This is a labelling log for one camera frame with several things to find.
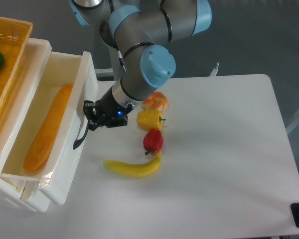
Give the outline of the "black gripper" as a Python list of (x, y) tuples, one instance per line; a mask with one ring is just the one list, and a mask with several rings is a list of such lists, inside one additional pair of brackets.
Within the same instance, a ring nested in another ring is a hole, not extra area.
[(120, 106), (112, 94), (104, 94), (95, 102), (85, 100), (83, 112), (88, 117), (88, 130), (94, 131), (99, 127), (120, 127), (128, 124), (125, 108)]

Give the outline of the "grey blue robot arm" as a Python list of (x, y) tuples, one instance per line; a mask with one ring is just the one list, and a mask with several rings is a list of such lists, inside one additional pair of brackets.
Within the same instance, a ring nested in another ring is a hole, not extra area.
[(124, 66), (98, 101), (85, 102), (89, 130), (126, 125), (127, 115), (175, 73), (175, 59), (164, 44), (203, 32), (212, 21), (206, 0), (162, 0), (147, 13), (132, 0), (72, 0), (70, 5), (82, 25), (107, 18), (107, 37)]

